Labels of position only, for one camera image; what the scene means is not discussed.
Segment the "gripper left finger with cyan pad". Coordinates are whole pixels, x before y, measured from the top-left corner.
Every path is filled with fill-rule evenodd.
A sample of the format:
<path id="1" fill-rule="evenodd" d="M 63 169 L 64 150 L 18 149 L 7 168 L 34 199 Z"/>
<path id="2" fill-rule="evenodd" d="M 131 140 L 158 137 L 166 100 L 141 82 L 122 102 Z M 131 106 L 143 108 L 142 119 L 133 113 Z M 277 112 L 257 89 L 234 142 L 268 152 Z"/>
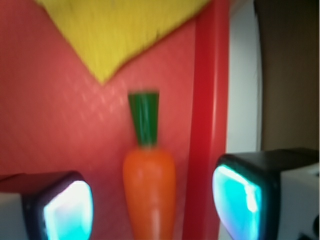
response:
<path id="1" fill-rule="evenodd" d="M 0 177 L 2 240 L 88 240 L 94 201 L 77 171 Z"/>

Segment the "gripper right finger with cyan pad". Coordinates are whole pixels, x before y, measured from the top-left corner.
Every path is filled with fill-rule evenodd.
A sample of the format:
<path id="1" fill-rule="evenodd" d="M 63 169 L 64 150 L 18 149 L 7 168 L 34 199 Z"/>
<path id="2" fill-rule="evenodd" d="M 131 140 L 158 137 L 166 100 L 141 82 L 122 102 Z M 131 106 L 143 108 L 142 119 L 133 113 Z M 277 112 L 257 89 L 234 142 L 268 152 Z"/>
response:
<path id="1" fill-rule="evenodd" d="M 212 175 L 212 194 L 229 236 L 319 239 L 319 164 L 319 151 L 307 148 L 222 155 Z"/>

